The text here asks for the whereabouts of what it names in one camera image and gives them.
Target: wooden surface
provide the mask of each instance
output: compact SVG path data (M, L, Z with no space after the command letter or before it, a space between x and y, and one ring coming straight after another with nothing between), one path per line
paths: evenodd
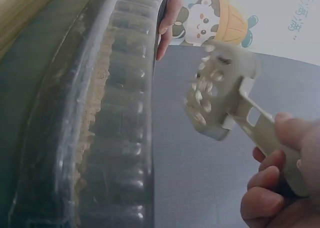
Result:
M0 59L50 0L0 0Z

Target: scoop handle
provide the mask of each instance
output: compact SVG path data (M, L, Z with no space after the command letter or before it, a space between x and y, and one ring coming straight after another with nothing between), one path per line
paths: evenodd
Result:
M299 197L308 196L308 190L300 170L297 167L297 161L300 154L283 144L277 138L275 123L271 115L261 109L253 102L246 93L246 84L250 86L250 79L245 78L240 87L241 100L234 114L229 115L252 139L256 146L265 156L271 155L275 150L282 150L285 153L285 166L283 175L292 191ZM251 124L248 120L251 110L255 108L260 115L256 124Z

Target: yellow hat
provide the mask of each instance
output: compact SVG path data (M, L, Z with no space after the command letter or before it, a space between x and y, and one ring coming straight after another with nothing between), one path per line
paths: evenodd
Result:
M229 0L220 0L220 23L214 40L239 45L247 33L248 21Z

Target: hand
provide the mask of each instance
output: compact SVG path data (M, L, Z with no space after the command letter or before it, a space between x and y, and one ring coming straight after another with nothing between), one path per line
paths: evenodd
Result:
M303 175L309 198L288 198L277 193L286 156L276 150L267 158L258 148L253 157L259 172L247 185L241 201L241 215L250 228L320 227L320 121L292 119L280 113L275 118L276 134L284 145L300 152L297 165Z
M167 0L166 2L164 18L159 26L161 40L156 54L157 61L161 60L162 57L164 57L166 50L172 40L172 26L178 17L183 3L184 0Z

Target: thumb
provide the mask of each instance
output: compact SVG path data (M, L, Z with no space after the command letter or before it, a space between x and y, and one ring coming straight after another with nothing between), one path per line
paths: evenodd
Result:
M166 33L168 28L174 24L182 6L183 0L167 0L165 15L159 27L160 35Z
M313 127L313 122L291 118L288 113L279 113L275 117L275 132L280 142L296 151L301 150L305 136Z

